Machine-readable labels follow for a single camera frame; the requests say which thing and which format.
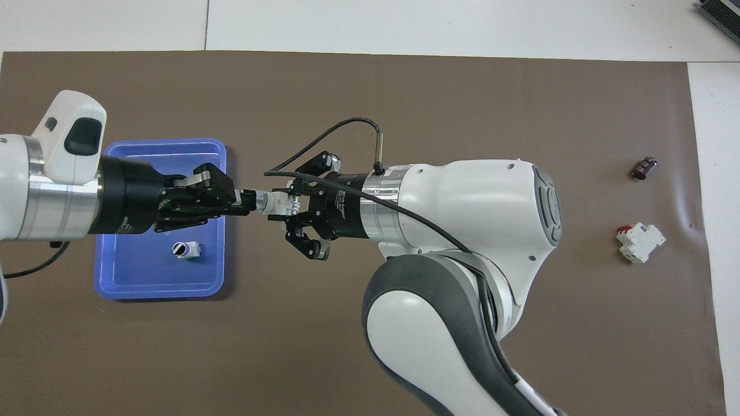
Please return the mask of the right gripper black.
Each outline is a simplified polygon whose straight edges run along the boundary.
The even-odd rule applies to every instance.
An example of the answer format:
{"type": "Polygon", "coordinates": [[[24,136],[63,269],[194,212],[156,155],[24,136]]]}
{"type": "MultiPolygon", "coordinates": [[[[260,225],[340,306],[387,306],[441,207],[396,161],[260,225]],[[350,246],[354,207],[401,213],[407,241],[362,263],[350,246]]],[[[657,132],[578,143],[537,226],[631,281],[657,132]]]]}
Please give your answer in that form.
{"type": "MultiPolygon", "coordinates": [[[[341,158],[322,152],[294,169],[296,173],[320,177],[341,171],[341,158]]],[[[294,179],[289,192],[294,195],[314,195],[309,198],[309,210],[296,215],[268,215],[269,221],[285,225],[285,240],[311,260],[326,261],[330,257],[330,240],[339,237],[367,239],[361,220],[360,197],[343,190],[312,181],[294,179]],[[312,227],[321,239],[311,239],[304,229],[312,227]]]]}

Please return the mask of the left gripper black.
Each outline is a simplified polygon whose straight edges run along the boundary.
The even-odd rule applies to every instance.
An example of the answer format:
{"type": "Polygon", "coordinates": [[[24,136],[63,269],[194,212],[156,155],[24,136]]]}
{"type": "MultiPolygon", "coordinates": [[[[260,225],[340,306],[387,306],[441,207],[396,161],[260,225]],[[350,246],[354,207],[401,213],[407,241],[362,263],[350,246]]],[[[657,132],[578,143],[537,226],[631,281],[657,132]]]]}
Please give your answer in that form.
{"type": "Polygon", "coordinates": [[[101,157],[96,215],[91,235],[143,234],[207,224],[222,216],[248,216],[256,210],[254,193],[238,193],[232,179],[212,163],[196,166],[191,176],[174,179],[186,193],[161,193],[168,179],[151,164],[135,158],[101,157]]]}

